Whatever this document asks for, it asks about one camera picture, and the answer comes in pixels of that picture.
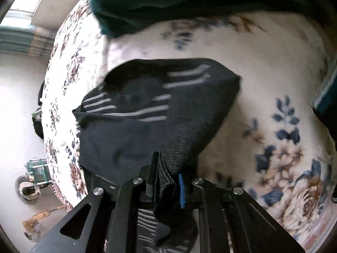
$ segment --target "floral pattern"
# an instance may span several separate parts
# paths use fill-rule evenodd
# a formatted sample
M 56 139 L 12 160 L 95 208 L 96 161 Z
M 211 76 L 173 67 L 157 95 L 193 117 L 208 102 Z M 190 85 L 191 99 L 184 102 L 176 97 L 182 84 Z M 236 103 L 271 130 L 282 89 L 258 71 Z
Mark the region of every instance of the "floral pattern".
M 132 59 L 195 57 L 216 60 L 242 76 L 227 119 L 199 156 L 199 175 L 245 189 L 313 252 L 337 210 L 329 201 L 331 167 L 317 154 L 322 135 L 306 106 L 309 89 L 320 84 L 325 47 L 315 28 L 296 14 L 173 20 L 109 39 L 101 35 L 89 0 L 80 0 L 57 32 L 42 97 L 55 194 L 67 210 L 87 195 L 72 110 L 109 71 Z M 285 92 L 291 99 L 276 98 Z

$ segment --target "blue strip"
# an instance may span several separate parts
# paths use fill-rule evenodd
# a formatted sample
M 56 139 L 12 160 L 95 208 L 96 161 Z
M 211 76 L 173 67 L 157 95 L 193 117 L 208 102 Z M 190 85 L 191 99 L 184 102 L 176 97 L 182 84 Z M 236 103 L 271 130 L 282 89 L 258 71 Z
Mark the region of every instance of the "blue strip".
M 180 185 L 180 206 L 181 208 L 185 208 L 185 187 L 184 187 L 184 179 L 183 175 L 179 174 L 179 185 Z

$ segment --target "floral tablecloth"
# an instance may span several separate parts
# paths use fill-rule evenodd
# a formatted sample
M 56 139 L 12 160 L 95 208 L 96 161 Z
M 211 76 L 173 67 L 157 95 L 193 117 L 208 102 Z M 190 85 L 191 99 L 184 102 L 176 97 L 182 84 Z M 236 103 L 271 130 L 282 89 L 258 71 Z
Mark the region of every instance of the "floral tablecloth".
M 176 20 L 109 39 L 100 34 L 89 1 L 80 0 L 57 32 L 43 90 L 55 194 L 68 210 L 87 194 L 72 110 L 110 70 L 132 59 L 193 57 L 242 76 L 229 116 L 199 156 L 199 175 L 243 187 L 307 252 L 316 251 L 337 220 L 331 156 L 325 155 L 331 144 L 310 108 L 326 72 L 326 50 L 315 28 L 296 14 Z

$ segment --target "wall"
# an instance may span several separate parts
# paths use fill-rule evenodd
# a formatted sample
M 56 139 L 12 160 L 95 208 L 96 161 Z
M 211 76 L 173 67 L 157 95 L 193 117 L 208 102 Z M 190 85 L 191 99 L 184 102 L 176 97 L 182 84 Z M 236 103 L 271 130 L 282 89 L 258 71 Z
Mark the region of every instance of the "wall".
M 35 205 L 25 205 L 15 193 L 15 180 L 25 175 L 24 163 L 33 157 L 45 157 L 43 140 L 34 132 L 31 113 L 37 108 L 37 94 L 48 61 L 26 55 L 0 55 L 0 224 L 21 253 L 35 243 L 23 234 L 22 221 L 45 209 L 60 206 L 56 196 L 41 197 Z M 53 194 L 52 189 L 43 189 Z M 65 211 L 55 211 L 44 221 L 56 224 Z
M 57 31 L 79 0 L 40 0 L 32 25 Z

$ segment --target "curtain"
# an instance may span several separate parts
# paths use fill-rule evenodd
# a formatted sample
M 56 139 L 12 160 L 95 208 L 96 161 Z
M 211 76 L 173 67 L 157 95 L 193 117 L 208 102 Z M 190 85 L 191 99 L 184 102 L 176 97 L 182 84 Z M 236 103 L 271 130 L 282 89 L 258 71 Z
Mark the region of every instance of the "curtain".
M 49 57 L 56 32 L 35 26 L 6 26 L 0 24 L 0 53 L 20 52 Z

